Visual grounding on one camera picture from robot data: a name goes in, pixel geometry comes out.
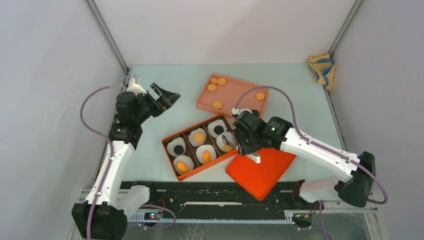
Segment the orange round cookie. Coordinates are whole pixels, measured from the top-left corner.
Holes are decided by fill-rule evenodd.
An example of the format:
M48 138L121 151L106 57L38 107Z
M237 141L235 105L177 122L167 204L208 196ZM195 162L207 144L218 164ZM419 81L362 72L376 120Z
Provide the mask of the orange round cookie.
M217 89L217 86L213 83L207 85L207 90L210 92L214 92L216 89Z
M205 140L205 136L202 132L197 132L193 135L193 139L196 143L202 143Z
M264 93L262 93L262 92L258 92L258 93L255 94L255 98L258 101L263 101L265 99L265 97L266 97L266 95Z
M224 86L227 83L227 80L223 77L217 79L217 84L219 86Z
M223 151L228 153L231 152L234 148L231 145L224 145L223 146Z
M218 83L218 79L217 78L215 78L215 77L212 77L211 79L210 79L210 82L212 83L212 84L217 84Z
M223 103L221 101L219 101L219 100L216 100L216 101L213 102L212 106L215 109L221 109L223 107Z

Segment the black round cookie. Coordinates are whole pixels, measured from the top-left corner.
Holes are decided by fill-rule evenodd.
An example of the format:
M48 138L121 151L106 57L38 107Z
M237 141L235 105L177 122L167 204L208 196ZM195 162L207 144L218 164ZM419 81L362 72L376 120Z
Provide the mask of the black round cookie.
M217 126L215 126L214 128L213 128L213 132L216 134L216 135L220 135L220 134L222 134L223 132L225 131L225 128L223 127L223 126L221 126L221 125L217 125Z
M184 146L182 146L182 145L176 145L174 148L173 148L173 151L174 151L174 153L177 155L177 156L179 156L179 155L183 155L184 153L185 153L185 147Z
M260 113L257 110L253 109L251 112L256 118L260 117Z

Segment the pink cookie tray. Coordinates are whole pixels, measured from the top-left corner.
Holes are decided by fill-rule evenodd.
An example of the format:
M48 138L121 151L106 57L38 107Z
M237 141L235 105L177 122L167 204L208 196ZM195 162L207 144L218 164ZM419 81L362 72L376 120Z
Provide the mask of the pink cookie tray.
M221 86L216 84L216 90L211 92L207 90L207 86L212 84L210 82L211 78L225 78L226 84ZM268 104L268 99L270 95L270 91L267 88L261 88L254 90L248 93L241 102L237 105L238 100L242 95L253 89L258 87L257 83L249 82L246 80L242 80L239 78L226 76L218 73L213 73L210 75L203 89L201 90L196 102L195 106L199 110L203 110L216 115L223 115L227 118L232 117L232 109L237 106L238 109L250 109L257 110L259 112L259 116L263 117L265 115L266 107ZM264 93L265 99L262 101L258 101L255 97L256 93ZM214 101L221 101L222 108L216 109L213 107Z

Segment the orange fish cookie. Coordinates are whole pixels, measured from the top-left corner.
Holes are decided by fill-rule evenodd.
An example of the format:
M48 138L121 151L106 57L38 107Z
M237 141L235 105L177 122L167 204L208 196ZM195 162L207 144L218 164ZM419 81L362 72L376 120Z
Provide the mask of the orange fish cookie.
M177 162L176 167L181 174L188 173L190 170L190 168L182 161Z
M208 163L211 161L211 153L209 151L204 151L202 155L202 160L204 163Z

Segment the orange box lid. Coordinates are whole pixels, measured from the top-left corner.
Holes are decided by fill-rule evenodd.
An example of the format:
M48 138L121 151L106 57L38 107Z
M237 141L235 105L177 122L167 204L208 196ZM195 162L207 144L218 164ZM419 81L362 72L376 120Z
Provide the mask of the orange box lid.
M256 200L262 201L290 167L296 155L270 148L261 149L261 162L237 155L226 173Z

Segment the orange compartment box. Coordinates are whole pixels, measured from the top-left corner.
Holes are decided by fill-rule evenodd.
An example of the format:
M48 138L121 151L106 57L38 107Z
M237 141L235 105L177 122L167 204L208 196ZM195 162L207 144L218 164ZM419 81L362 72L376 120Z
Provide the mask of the orange compartment box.
M232 127L223 115L216 115L162 140L165 153L178 181L215 166L237 154L224 138Z

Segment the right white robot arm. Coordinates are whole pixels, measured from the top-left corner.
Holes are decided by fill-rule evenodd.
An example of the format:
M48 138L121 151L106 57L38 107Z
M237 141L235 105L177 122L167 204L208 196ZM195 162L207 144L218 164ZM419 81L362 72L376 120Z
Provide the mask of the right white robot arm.
M252 112L243 110L233 122L232 139L241 156L256 164L262 162L259 151L275 149L304 158L327 168L333 177L316 181L300 180L291 194L291 204L304 209L310 203L322 200L324 192L334 191L343 202L363 208L376 182L375 157L364 151L347 152L309 137L291 122L280 117L264 121Z

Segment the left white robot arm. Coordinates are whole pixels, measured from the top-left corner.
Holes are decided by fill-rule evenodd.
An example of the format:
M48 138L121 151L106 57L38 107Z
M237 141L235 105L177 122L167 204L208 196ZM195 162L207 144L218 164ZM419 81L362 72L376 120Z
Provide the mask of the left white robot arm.
M107 142L103 164L93 187L85 200L75 203L71 211L81 237L86 240L121 240L127 230L128 218L142 205L153 208L158 202L158 194L144 185L133 186L124 197L118 197L124 169L143 133L142 124L150 117L163 114L181 97L179 93L164 90L156 83L150 87L158 98L139 84L118 84L118 88L126 88L126 91L116 96L117 122L108 134L90 127L83 116L88 100L108 87L93 91L81 104L79 117L84 127Z

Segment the yellow blue cloth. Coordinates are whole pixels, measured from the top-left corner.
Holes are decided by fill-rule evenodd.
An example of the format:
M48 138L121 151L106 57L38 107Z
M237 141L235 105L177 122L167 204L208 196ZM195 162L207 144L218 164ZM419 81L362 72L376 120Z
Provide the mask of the yellow blue cloth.
M336 63L328 53L309 55L306 61L307 67L316 84L322 85L327 91L334 86L334 73Z

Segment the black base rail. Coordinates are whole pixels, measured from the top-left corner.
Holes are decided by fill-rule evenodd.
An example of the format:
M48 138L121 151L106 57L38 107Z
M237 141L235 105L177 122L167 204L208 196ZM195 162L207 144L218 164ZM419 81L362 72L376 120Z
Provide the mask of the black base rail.
M149 204L173 211L178 220L284 221L289 212L317 213L319 202L309 203L293 194L295 182L278 182L258 200L235 182L124 181L150 189Z

